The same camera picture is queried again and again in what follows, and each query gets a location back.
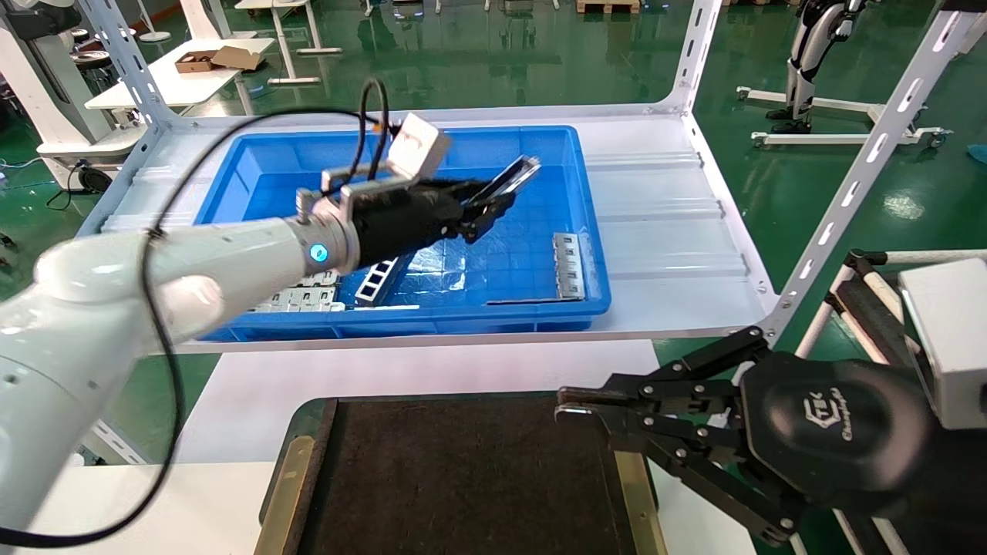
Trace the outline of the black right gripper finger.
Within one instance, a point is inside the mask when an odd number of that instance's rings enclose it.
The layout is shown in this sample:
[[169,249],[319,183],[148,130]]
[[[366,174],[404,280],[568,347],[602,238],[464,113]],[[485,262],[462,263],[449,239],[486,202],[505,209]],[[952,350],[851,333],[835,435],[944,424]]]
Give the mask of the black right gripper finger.
[[647,375],[613,373],[602,386],[558,390],[558,413],[623,409],[645,415],[715,415],[743,407],[740,387],[727,370],[772,354],[764,331],[748,327],[689,352]]
[[613,451],[642,454],[769,545],[799,531],[805,496],[757,460],[740,432],[641,406],[558,405],[554,418],[592,426]]

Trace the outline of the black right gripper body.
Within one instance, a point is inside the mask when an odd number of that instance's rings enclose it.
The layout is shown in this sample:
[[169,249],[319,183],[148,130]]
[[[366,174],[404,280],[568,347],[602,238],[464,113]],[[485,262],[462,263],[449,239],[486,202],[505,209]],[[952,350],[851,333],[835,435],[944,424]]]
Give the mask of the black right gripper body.
[[740,395],[779,537],[824,508],[889,520],[931,554],[985,552],[985,431],[945,428],[909,370],[774,352]]

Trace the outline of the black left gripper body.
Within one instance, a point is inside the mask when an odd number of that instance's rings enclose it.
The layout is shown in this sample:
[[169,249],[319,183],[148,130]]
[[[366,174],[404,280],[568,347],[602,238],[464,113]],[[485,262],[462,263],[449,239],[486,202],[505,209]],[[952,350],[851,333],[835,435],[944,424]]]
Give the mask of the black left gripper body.
[[410,186],[386,186],[371,180],[350,190],[350,221],[357,234],[353,268],[370,267],[461,237],[461,182],[420,180]]

